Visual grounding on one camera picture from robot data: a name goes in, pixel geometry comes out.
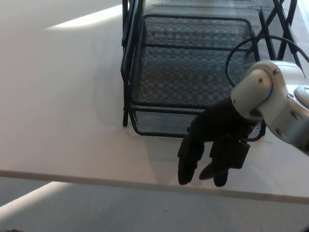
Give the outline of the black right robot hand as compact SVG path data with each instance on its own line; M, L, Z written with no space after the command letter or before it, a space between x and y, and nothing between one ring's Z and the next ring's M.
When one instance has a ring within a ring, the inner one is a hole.
M192 181L205 143L212 142L211 162L201 171L200 180L213 179L215 186L227 183L230 169L241 169L250 145L249 135L259 120L246 119L226 99L198 115L187 129L178 151L178 182L186 185Z

